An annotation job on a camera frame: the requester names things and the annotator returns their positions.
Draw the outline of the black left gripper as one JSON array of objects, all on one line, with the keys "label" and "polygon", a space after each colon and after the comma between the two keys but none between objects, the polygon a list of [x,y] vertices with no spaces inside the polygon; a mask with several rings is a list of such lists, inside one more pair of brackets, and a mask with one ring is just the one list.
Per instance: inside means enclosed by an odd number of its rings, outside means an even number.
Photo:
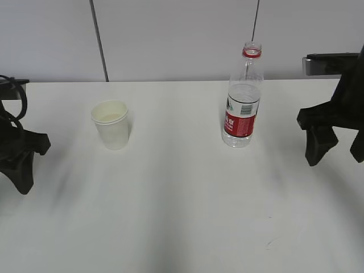
[{"label": "black left gripper", "polygon": [[34,185],[34,155],[45,155],[51,146],[47,134],[25,130],[9,113],[1,114],[1,172],[26,195]]}]

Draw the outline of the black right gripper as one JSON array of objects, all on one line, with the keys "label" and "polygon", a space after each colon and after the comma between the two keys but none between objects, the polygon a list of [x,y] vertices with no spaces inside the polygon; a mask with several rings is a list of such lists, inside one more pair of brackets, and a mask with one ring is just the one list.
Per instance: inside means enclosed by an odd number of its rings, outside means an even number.
[{"label": "black right gripper", "polygon": [[341,74],[331,99],[300,109],[297,122],[307,133],[305,158],[311,167],[337,145],[332,126],[359,130],[350,153],[358,163],[364,161],[363,51],[359,52],[356,63]]}]

